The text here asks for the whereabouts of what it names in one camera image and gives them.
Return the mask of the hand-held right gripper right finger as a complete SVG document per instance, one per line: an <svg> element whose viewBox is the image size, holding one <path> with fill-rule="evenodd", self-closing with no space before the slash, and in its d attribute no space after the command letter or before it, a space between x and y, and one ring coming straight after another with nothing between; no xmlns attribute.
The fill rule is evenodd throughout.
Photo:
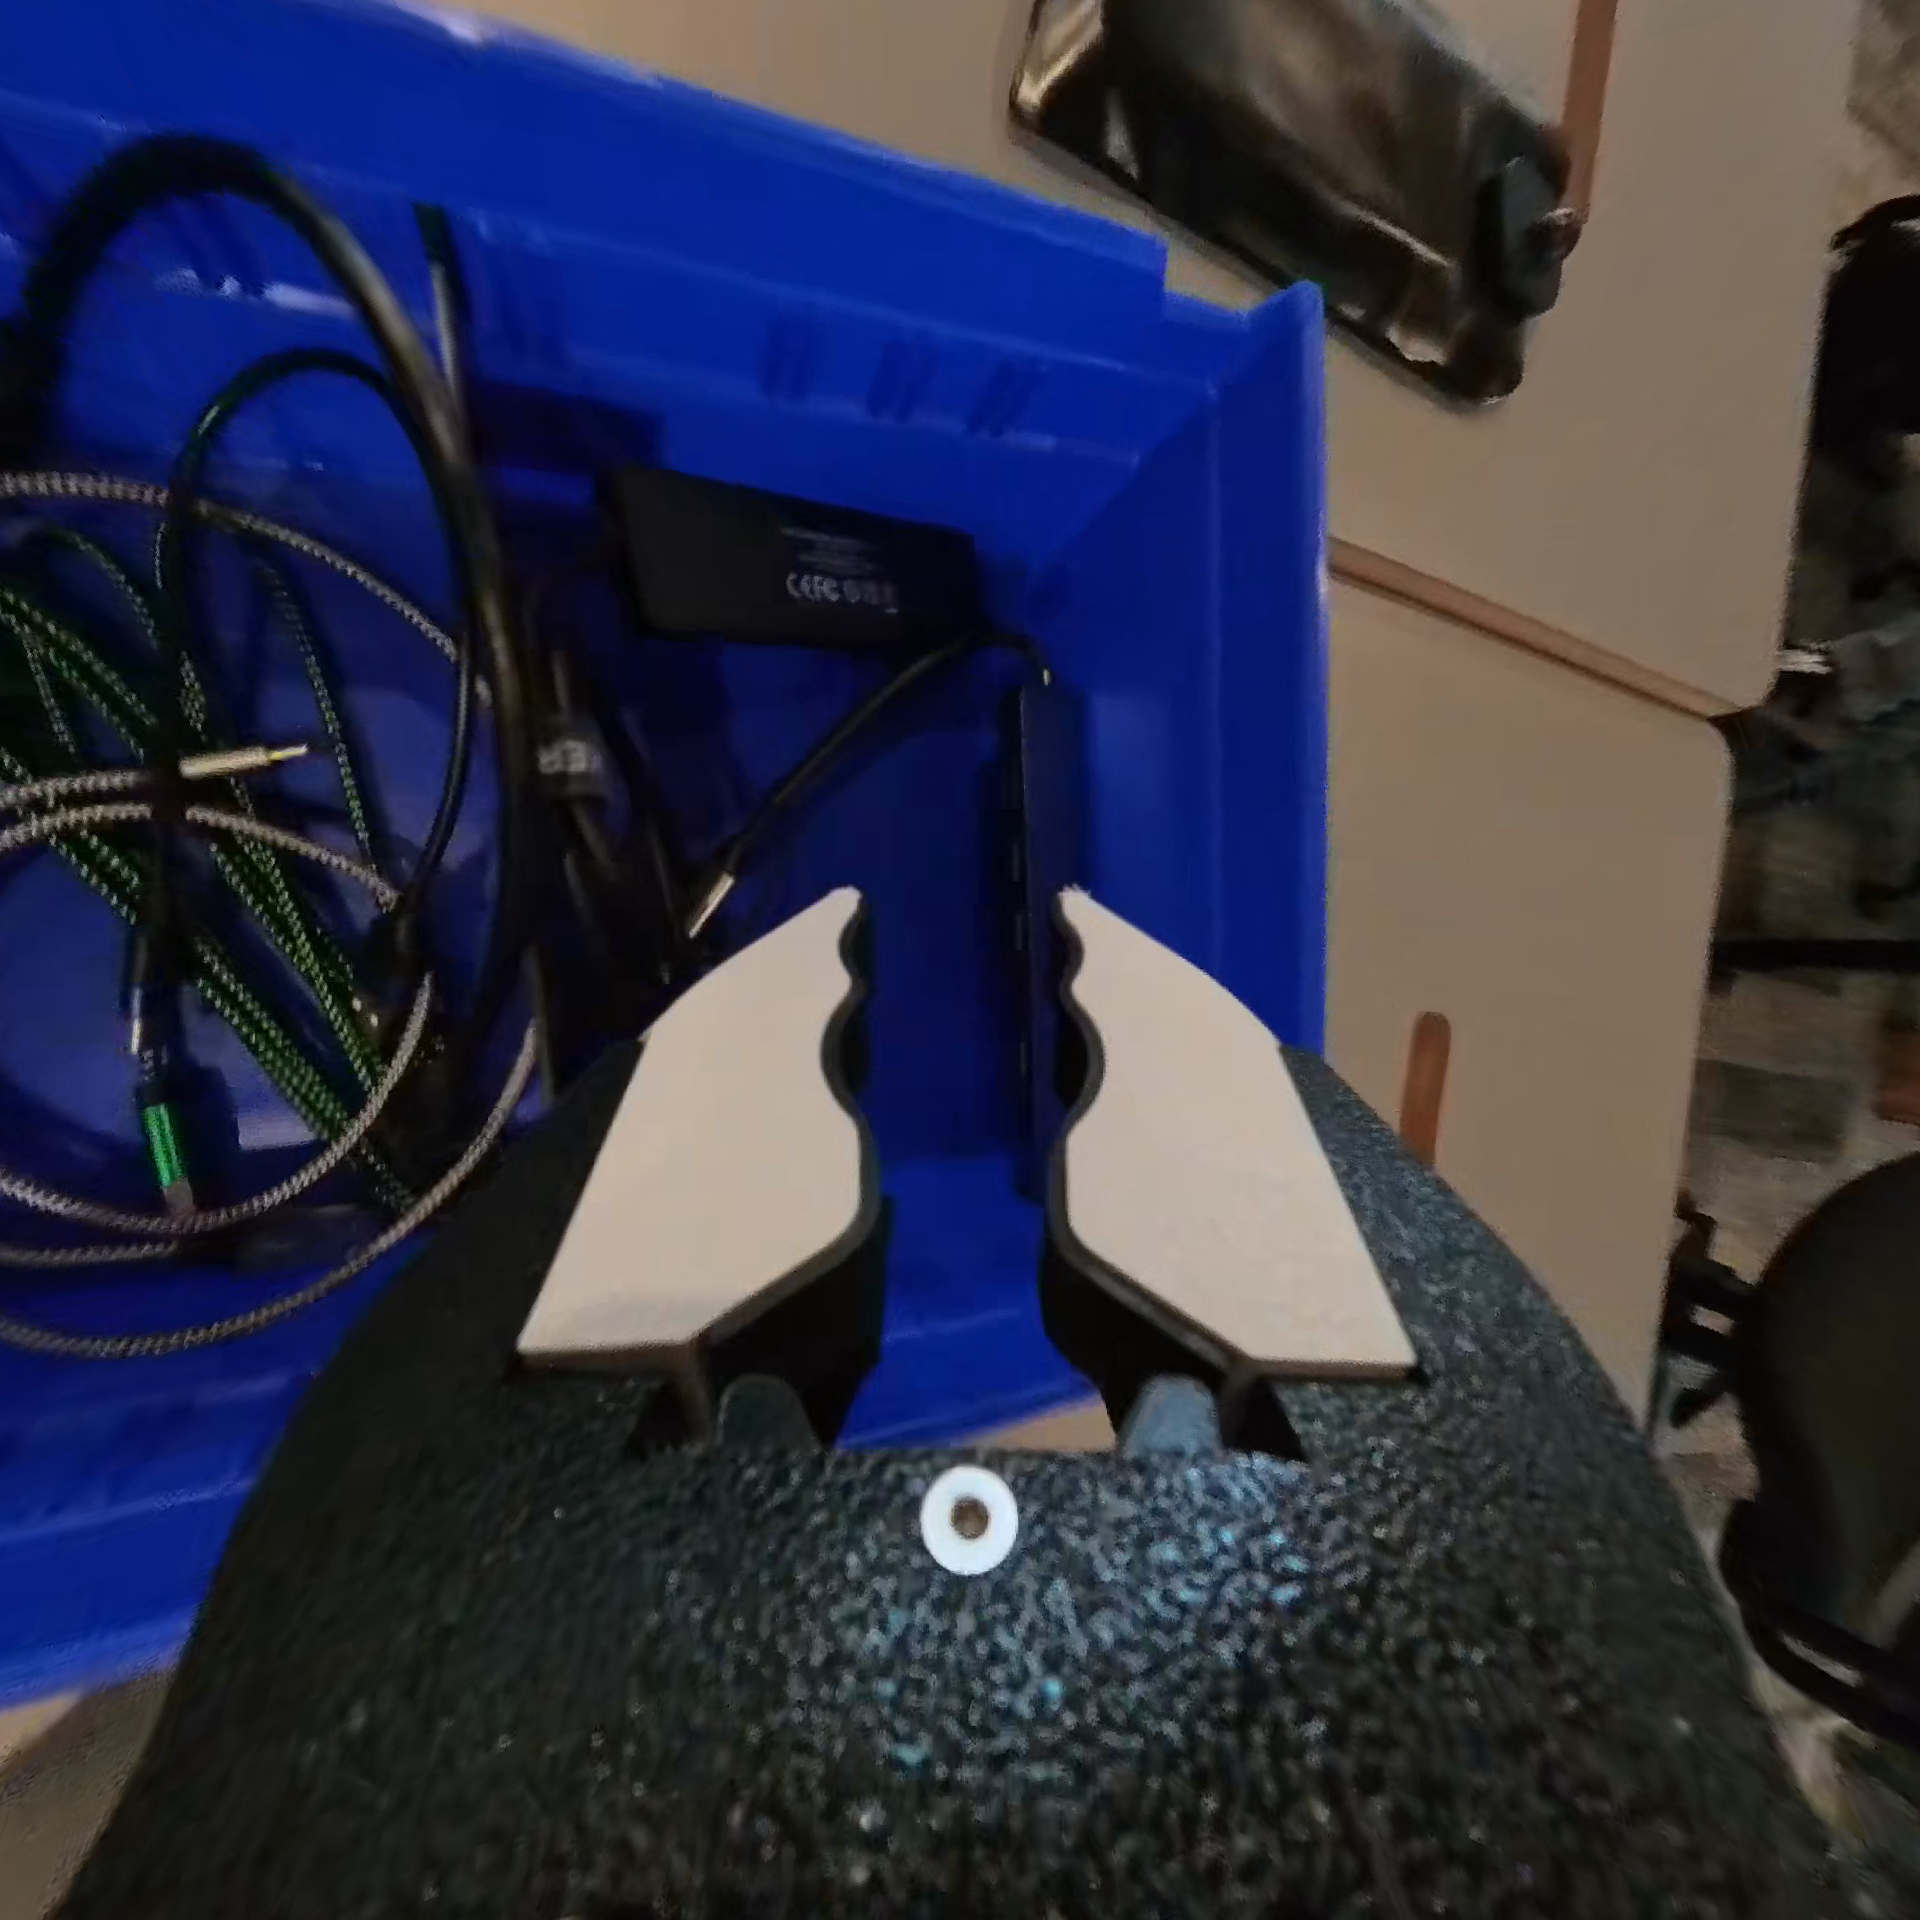
<svg viewBox="0 0 1920 1920"><path fill-rule="evenodd" d="M1184 1381L1214 1444L1286 1454L1276 1383L1414 1383L1420 1354L1298 1094L1228 987L1087 888L1060 939L1042 1327L1112 1432Z"/></svg>

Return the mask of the black office chair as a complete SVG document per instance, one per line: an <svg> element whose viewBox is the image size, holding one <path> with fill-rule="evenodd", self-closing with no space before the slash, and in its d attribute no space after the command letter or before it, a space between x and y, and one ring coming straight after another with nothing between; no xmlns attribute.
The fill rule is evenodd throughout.
<svg viewBox="0 0 1920 1920"><path fill-rule="evenodd" d="M1804 1800L1915 1773L1915 1155L1832 1189L1756 1280L1682 1190L1654 1346L1676 1432L1729 1406L1744 1491L1707 1563Z"/></svg>

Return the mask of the blue plastic bin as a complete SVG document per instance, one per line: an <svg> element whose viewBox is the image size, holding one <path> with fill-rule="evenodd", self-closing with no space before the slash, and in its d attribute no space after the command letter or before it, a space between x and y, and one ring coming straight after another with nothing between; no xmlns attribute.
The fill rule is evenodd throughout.
<svg viewBox="0 0 1920 1920"><path fill-rule="evenodd" d="M565 565L601 476L658 465L959 528L996 621L1082 699L1087 888L1284 1040L1324 1022L1315 298L1175 298L1166 251L1065 205L385 3L2 3L2 315L58 205L148 135L284 164L422 324L414 205L449 215L483 476L511 565ZM82 293L27 473L157 485L270 350L371 357L313 251L230 199L139 215ZM389 409L305 372L211 456L236 499L442 631L442 533ZM695 856L879 681L547 603ZM873 911L871 1114L897 1199L855 1444L949 1444L1090 1397L1042 1332L1023 1159L1007 657L948 670L750 856L721 935L847 882ZM2 1167L157 1206L124 1035L129 924L63 852L2 856ZM2 1711L180 1656L229 1528L404 1242L264 1332L149 1358L2 1343Z"/></svg>

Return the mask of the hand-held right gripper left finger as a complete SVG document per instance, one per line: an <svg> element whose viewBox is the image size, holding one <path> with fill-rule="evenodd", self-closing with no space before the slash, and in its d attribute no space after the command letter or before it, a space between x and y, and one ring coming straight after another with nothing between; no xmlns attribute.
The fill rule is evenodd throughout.
<svg viewBox="0 0 1920 1920"><path fill-rule="evenodd" d="M843 884L641 1038L514 1358L667 1383L692 1432L778 1381L831 1446L879 1362L890 1211L857 1105L867 903Z"/></svg>

